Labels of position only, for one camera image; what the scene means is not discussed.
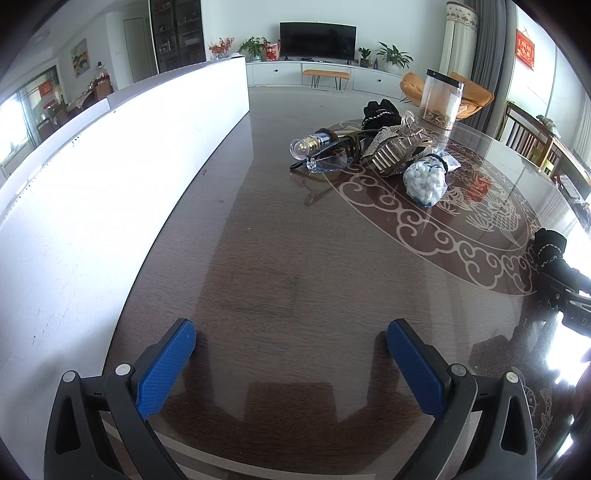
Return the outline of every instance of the wooden chair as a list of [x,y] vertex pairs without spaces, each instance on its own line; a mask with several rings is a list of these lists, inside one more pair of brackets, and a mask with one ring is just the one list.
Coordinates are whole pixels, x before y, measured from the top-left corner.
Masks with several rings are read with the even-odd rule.
[[584,165],[542,122],[513,102],[507,102],[496,139],[523,155],[550,178],[564,173],[581,193],[591,191],[591,175]]

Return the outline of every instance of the black glove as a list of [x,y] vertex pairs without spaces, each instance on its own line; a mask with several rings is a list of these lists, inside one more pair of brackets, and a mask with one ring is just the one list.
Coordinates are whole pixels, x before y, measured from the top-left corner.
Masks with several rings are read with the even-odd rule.
[[541,228],[534,235],[534,250],[542,271],[570,287],[575,293],[583,290],[591,294],[591,280],[579,270],[569,267],[562,255],[566,238],[553,230]]
[[362,130],[377,130],[382,127],[393,127],[400,125],[402,118],[396,107],[390,100],[383,99],[380,104],[375,101],[369,102],[363,109],[365,118],[361,124]]

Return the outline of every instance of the plastic bag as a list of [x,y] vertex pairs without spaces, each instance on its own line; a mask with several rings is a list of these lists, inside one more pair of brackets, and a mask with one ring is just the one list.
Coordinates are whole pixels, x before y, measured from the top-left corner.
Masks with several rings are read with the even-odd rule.
[[460,163],[449,153],[435,150],[442,155],[428,152],[423,158],[410,165],[402,179],[407,194],[421,207],[432,207],[447,191],[445,174],[460,167]]

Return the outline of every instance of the red bag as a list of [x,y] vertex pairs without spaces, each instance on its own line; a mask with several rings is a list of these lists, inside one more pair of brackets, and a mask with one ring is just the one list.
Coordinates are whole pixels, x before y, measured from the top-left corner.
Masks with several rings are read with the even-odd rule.
[[267,49],[267,61],[277,61],[280,58],[280,42],[277,40],[277,43],[269,43],[266,40],[264,41],[265,48]]

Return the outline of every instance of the vase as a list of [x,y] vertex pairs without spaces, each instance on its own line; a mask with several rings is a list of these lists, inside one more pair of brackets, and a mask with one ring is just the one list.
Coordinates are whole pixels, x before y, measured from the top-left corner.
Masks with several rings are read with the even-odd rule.
[[386,72],[402,76],[402,68],[392,62],[386,62]]

